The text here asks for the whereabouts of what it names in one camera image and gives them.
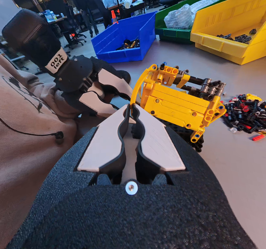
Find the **heap of black gold pieces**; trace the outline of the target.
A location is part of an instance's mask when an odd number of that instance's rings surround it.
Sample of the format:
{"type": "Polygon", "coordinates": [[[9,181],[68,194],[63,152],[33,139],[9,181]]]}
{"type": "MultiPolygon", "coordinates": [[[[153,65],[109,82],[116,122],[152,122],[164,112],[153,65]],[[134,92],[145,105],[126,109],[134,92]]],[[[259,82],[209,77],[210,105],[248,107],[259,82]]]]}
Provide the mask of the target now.
{"type": "Polygon", "coordinates": [[[129,50],[134,48],[140,48],[140,40],[138,39],[138,37],[133,40],[125,39],[123,44],[120,47],[118,47],[116,51],[129,50]]]}

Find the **heap of dark connector pieces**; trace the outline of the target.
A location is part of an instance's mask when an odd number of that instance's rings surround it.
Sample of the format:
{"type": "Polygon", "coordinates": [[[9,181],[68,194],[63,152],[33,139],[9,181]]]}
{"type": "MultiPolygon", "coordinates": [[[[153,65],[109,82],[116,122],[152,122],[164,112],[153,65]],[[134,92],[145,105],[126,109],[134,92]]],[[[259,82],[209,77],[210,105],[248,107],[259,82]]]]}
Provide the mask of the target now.
{"type": "Polygon", "coordinates": [[[253,36],[256,33],[257,33],[257,29],[253,28],[253,29],[251,29],[251,31],[249,32],[248,35],[247,34],[238,35],[238,36],[235,36],[234,39],[231,37],[231,34],[227,34],[227,35],[220,34],[220,35],[217,35],[216,37],[223,38],[226,40],[235,41],[235,42],[240,42],[240,43],[244,43],[244,44],[249,44],[250,41],[252,40],[253,36]]]}

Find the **pile of small connector pins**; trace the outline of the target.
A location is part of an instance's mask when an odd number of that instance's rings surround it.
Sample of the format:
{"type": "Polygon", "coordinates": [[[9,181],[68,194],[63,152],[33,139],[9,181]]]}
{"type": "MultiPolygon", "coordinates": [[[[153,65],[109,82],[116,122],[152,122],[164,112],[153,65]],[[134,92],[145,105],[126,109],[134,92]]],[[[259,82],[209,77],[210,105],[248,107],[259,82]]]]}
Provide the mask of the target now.
{"type": "Polygon", "coordinates": [[[237,128],[248,134],[266,133],[266,101],[252,94],[240,94],[223,103],[226,113],[223,123],[230,129],[237,128]]]}

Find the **bubble wrap sheet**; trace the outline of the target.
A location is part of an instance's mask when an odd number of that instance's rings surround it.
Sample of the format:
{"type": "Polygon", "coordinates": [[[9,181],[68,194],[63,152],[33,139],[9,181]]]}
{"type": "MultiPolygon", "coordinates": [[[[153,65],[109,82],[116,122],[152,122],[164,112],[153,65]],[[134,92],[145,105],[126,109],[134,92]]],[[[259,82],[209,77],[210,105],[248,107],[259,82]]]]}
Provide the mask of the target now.
{"type": "Polygon", "coordinates": [[[196,12],[198,10],[205,8],[209,5],[212,5],[217,1],[219,1],[219,0],[200,0],[200,1],[197,1],[197,2],[193,3],[192,5],[190,5],[191,14],[196,14],[196,12]]]}

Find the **yellow toy robot model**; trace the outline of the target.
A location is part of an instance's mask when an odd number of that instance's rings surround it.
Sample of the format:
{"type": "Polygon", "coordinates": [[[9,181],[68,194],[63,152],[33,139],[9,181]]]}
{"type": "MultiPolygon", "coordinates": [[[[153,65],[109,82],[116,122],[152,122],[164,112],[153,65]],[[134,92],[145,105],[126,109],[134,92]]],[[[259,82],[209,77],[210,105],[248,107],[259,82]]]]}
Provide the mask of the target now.
{"type": "Polygon", "coordinates": [[[151,116],[171,127],[198,153],[202,151],[205,129],[226,113],[221,101],[226,83],[200,79],[170,67],[148,67],[139,77],[130,100],[151,116]]]}

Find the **person's beige sweatshirt torso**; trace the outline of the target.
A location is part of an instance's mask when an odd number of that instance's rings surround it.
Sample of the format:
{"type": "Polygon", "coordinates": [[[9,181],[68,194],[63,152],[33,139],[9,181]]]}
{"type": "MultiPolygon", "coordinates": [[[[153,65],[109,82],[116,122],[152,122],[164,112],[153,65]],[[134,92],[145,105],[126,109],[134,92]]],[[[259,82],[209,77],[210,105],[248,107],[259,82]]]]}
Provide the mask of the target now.
{"type": "Polygon", "coordinates": [[[16,133],[0,123],[0,246],[6,248],[26,218],[55,163],[73,146],[77,121],[59,118],[18,81],[17,69],[1,55],[0,118],[31,134],[62,131],[63,139],[16,133]]]}

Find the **black sweatshirt drawstring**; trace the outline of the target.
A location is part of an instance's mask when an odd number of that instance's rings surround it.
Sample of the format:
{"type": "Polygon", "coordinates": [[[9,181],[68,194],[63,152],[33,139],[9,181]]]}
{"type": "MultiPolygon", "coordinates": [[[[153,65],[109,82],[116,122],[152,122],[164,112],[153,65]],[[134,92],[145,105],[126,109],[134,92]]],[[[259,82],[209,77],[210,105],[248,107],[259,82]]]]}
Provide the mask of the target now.
{"type": "Polygon", "coordinates": [[[0,122],[5,126],[7,127],[9,130],[11,131],[14,131],[16,133],[19,133],[19,134],[23,134],[23,135],[28,135],[28,136],[35,136],[35,137],[47,137],[47,136],[53,136],[55,137],[55,139],[63,139],[64,138],[64,134],[62,131],[58,131],[56,133],[51,133],[51,134],[31,134],[31,133],[26,133],[26,132],[22,132],[22,131],[18,131],[14,128],[12,128],[11,126],[9,126],[7,123],[4,122],[4,120],[2,120],[0,118],[0,122]]]}

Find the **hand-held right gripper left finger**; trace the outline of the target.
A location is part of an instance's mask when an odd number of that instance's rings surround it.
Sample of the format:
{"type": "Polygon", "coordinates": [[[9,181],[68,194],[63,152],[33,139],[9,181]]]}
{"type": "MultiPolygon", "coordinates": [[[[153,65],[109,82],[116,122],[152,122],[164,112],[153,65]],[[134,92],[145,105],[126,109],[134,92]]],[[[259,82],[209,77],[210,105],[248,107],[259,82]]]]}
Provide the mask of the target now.
{"type": "Polygon", "coordinates": [[[129,104],[124,105],[96,127],[77,166],[78,171],[122,172],[125,163],[125,144],[130,117],[129,104]]]}

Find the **blue plastic bin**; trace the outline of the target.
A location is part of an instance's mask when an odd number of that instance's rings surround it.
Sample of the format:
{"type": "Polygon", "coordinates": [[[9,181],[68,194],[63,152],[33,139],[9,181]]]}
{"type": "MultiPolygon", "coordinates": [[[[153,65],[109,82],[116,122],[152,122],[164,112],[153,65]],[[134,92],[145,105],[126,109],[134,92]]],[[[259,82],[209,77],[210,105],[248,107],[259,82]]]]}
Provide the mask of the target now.
{"type": "Polygon", "coordinates": [[[98,59],[108,63],[141,61],[156,38],[155,17],[157,11],[118,21],[92,38],[98,59]],[[136,41],[139,47],[117,50],[124,41],[136,41]]]}

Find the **person's left forearm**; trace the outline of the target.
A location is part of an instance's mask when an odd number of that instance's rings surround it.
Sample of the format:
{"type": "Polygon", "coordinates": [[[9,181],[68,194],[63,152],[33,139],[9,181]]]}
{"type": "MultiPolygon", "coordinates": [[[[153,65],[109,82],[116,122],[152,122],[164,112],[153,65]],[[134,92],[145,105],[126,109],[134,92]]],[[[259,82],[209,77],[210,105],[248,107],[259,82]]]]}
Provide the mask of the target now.
{"type": "Polygon", "coordinates": [[[18,81],[22,83],[30,92],[45,103],[59,118],[74,119],[82,112],[73,108],[62,96],[63,92],[60,91],[54,82],[42,83],[39,78],[26,71],[19,71],[18,81]]]}

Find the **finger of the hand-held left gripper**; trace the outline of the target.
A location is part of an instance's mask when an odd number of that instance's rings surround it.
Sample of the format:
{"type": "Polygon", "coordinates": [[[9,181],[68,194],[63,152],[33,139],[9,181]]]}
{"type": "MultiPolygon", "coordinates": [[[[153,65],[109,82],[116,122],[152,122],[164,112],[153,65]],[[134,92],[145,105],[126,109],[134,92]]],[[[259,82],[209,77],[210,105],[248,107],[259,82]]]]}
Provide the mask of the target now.
{"type": "Polygon", "coordinates": [[[125,100],[131,99],[133,89],[123,78],[101,69],[98,73],[98,81],[105,93],[113,93],[125,100]]]}
{"type": "Polygon", "coordinates": [[[95,92],[82,94],[79,101],[94,110],[98,116],[104,118],[108,118],[119,110],[119,108],[115,108],[112,104],[100,100],[100,97],[95,92]]]}

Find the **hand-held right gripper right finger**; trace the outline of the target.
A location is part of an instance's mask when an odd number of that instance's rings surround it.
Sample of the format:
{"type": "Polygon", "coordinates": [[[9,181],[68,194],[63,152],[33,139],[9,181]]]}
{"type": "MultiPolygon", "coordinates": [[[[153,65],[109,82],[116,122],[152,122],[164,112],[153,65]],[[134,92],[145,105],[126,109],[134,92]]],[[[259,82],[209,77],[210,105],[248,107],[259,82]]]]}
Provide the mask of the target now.
{"type": "Polygon", "coordinates": [[[138,104],[132,105],[139,139],[138,153],[162,172],[185,170],[186,167],[172,142],[165,124],[138,104]]]}

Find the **yellow plastic storage bin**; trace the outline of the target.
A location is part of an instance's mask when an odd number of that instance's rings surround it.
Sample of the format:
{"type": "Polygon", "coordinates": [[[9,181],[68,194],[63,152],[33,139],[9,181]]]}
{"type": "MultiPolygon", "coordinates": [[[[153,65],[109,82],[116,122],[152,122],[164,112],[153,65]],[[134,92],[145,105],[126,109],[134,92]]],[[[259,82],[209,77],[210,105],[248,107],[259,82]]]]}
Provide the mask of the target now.
{"type": "Polygon", "coordinates": [[[226,0],[197,11],[190,40],[195,47],[239,65],[266,55],[266,0],[226,0]],[[226,40],[217,35],[257,33],[249,44],[226,40]]]}

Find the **green plastic bin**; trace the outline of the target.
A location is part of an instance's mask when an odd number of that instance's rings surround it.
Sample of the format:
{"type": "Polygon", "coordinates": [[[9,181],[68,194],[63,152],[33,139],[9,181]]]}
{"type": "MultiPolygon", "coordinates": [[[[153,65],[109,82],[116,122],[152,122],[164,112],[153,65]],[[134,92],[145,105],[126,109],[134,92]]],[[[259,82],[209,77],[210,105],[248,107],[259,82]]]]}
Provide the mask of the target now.
{"type": "MultiPolygon", "coordinates": [[[[201,0],[183,0],[178,4],[172,5],[162,11],[156,13],[155,17],[155,34],[159,35],[160,40],[171,41],[181,44],[192,44],[190,41],[191,29],[169,29],[166,28],[164,18],[170,11],[180,9],[183,5],[192,5],[201,0]]],[[[218,0],[214,4],[221,3],[226,0],[218,0]]]]}

